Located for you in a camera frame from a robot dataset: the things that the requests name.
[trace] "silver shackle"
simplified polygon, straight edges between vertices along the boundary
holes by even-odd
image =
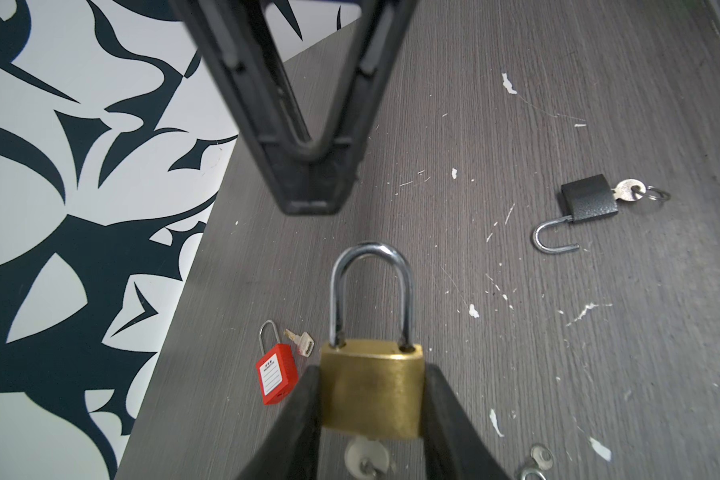
[[[336,259],[331,272],[331,325],[329,343],[333,348],[345,345],[344,336],[344,277],[349,266],[361,256],[376,255],[392,264],[400,282],[400,340],[402,352],[412,352],[413,347],[413,275],[405,257],[390,245],[365,242],[347,248]]]

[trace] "abstract wall pattern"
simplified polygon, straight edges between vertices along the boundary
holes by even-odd
[[[165,1],[0,1],[0,479],[114,477],[236,139]]]

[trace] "gray wooden surface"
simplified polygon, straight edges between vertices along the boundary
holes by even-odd
[[[288,63],[313,127],[351,33]],[[673,199],[545,236],[578,253],[534,250],[560,185],[599,173]],[[703,4],[423,0],[359,177],[340,215],[288,218],[238,143],[119,480],[237,474],[281,408],[261,403],[259,326],[326,340],[332,262],[362,240],[407,256],[416,341],[509,472],[542,442],[550,480],[720,478],[720,38]],[[348,285],[348,334],[396,338],[392,269],[364,260]],[[324,432],[321,478],[348,478],[347,440]],[[389,445],[394,478],[425,476],[421,442]]]

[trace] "silver key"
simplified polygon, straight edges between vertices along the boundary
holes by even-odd
[[[643,182],[635,180],[634,178],[629,178],[627,180],[622,180],[614,187],[614,198],[616,200],[634,202],[643,198],[645,192],[646,186]]]
[[[286,336],[296,344],[296,353],[301,356],[310,356],[312,354],[312,348],[315,346],[315,341],[309,336],[307,332],[297,335],[294,332],[286,329],[284,331]]]

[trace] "red padlock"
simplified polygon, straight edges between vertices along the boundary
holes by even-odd
[[[264,354],[264,341],[262,341],[262,332],[267,323],[272,324],[275,329],[275,345],[271,350]],[[280,343],[280,335],[277,334],[277,325],[271,320],[264,322],[259,330],[259,346],[262,350],[262,357],[256,363],[259,371],[259,387],[264,397],[264,405],[275,405],[293,390],[298,381],[298,371],[296,370],[296,362],[293,360],[291,346]]]

